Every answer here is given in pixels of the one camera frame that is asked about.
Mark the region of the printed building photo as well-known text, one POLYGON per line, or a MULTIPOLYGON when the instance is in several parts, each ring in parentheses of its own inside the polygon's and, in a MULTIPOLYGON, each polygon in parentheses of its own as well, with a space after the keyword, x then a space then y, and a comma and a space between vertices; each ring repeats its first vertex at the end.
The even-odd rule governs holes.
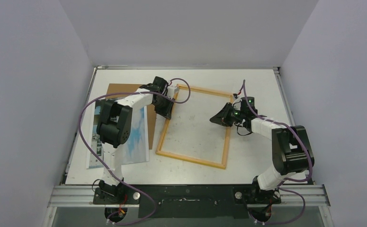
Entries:
MULTIPOLYGON (((96 152, 97 156, 104 159, 104 149, 97 134, 97 125, 100 116, 101 106, 104 99, 95 102, 92 108, 92 133, 89 144, 91 149, 96 152)), ((122 164, 136 164, 149 161, 149 139, 147 126, 147 108, 143 107, 133 113, 132 127, 127 142, 119 148, 122 150, 122 164)))

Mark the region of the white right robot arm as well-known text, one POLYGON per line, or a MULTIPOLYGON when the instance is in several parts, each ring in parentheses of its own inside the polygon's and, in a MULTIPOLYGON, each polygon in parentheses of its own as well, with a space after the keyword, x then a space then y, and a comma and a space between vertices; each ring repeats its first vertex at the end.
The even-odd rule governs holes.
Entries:
POLYGON ((210 118, 210 122, 224 126, 244 128, 248 133, 258 134, 271 141, 272 165, 255 177, 251 188, 251 199, 257 203, 269 197, 269 190, 278 188, 285 181, 292 181, 292 176, 311 170, 314 157, 305 127, 289 126, 259 115, 255 99, 245 96, 235 103, 226 103, 210 118))

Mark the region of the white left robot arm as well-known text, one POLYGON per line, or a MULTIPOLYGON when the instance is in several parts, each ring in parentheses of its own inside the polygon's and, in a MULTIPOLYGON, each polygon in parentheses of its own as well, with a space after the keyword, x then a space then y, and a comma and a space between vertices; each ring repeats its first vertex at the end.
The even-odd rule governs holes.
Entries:
POLYGON ((131 136, 133 115, 153 105, 158 115, 171 119, 178 90, 171 82, 155 77, 152 83, 141 85, 134 92, 124 92, 123 98, 106 100, 102 105, 97 134, 104 150, 104 172, 99 188, 111 203, 119 203, 124 197, 121 145, 131 136))

